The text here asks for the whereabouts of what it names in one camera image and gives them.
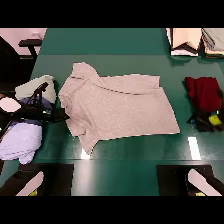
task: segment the chair armrest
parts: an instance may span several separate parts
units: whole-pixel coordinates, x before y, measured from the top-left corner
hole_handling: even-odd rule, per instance
[[[21,40],[19,42],[20,47],[29,47],[29,46],[38,47],[41,46],[41,44],[42,40],[40,39],[27,39],[27,40]]]

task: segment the green table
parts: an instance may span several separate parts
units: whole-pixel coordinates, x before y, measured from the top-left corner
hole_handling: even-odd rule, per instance
[[[71,136],[65,122],[49,124],[34,162],[74,163],[78,170],[83,170],[74,170],[72,194],[157,195],[156,164],[190,163],[188,137],[197,139],[203,160],[197,163],[209,161],[214,174],[222,178],[219,171],[224,168],[224,132],[199,133],[186,123],[193,108],[182,83],[186,76],[214,76],[224,89],[222,60],[171,57],[166,31],[160,28],[48,29],[32,79],[52,75],[58,91],[71,74],[73,63],[82,61],[93,66],[100,76],[130,73],[160,76],[160,86],[172,105],[181,133],[100,141],[91,160],[83,161],[80,142]],[[133,185],[136,180],[141,180],[139,188]]]

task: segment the maroon garment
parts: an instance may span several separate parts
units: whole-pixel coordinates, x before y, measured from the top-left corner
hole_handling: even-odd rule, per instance
[[[206,112],[221,109],[222,99],[217,92],[217,89],[220,89],[220,87],[216,78],[201,77],[194,79],[186,77],[185,82],[195,109],[201,109]]]

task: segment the red clothing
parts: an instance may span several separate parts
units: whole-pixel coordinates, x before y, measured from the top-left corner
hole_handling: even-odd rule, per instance
[[[191,77],[185,78],[188,87],[188,94],[196,109],[202,109],[206,112],[220,110],[222,99],[217,93],[220,89],[216,78],[201,77],[194,79]]]

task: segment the wall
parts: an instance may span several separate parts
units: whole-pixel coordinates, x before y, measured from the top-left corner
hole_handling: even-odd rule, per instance
[[[32,33],[39,32],[43,38],[47,28],[0,28],[0,36],[6,40],[20,55],[30,55],[27,47],[19,47],[20,40],[29,39]]]

